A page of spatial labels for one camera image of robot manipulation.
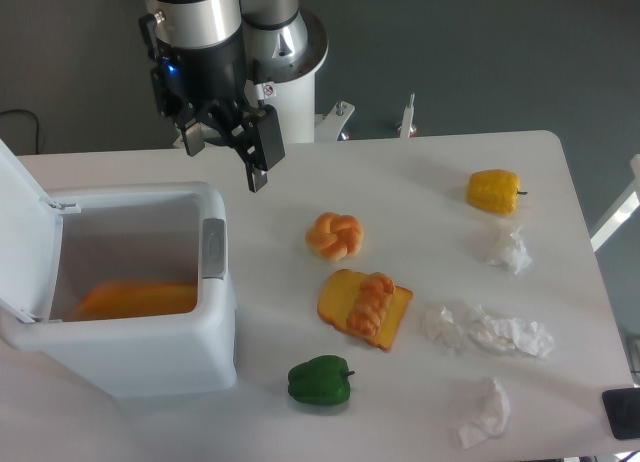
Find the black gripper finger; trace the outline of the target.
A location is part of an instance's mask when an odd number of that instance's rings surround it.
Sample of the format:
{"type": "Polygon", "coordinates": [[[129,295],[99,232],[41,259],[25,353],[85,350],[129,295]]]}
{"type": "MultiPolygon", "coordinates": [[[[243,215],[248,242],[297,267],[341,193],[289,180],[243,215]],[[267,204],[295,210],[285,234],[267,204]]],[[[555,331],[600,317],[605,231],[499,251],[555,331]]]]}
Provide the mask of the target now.
{"type": "Polygon", "coordinates": [[[214,101],[199,113],[199,121],[218,133],[217,138],[206,140],[233,149],[241,158],[251,192],[266,185],[267,172],[285,156],[277,110],[272,105],[237,107],[233,112],[214,101]]]}
{"type": "Polygon", "coordinates": [[[178,128],[189,156],[195,156],[204,149],[201,120],[197,115],[182,113],[178,118],[178,128]]]}

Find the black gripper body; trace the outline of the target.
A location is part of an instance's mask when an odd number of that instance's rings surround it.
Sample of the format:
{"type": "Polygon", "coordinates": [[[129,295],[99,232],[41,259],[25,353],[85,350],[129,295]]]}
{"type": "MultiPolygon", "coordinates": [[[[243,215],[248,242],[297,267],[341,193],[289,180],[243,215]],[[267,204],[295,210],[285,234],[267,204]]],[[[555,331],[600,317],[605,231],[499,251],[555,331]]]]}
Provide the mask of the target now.
{"type": "Polygon", "coordinates": [[[210,47],[179,48],[155,35],[159,24],[152,14],[138,20],[154,62],[150,78],[158,112],[179,125],[197,119],[215,127],[238,126],[248,106],[242,32],[210,47]]]}

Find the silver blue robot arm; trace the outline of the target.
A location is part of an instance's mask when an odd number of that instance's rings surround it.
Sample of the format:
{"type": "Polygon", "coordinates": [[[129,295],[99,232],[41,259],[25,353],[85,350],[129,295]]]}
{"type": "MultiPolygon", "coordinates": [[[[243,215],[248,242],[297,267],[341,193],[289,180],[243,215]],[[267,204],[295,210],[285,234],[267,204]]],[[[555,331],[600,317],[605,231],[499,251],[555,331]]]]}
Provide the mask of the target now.
{"type": "Polygon", "coordinates": [[[204,130],[242,159],[251,191],[285,155],[275,107],[262,91],[296,77],[312,46],[299,0],[145,0],[138,24],[158,112],[172,119],[186,152],[204,130]],[[249,84],[261,92],[246,93],[249,84]]]}

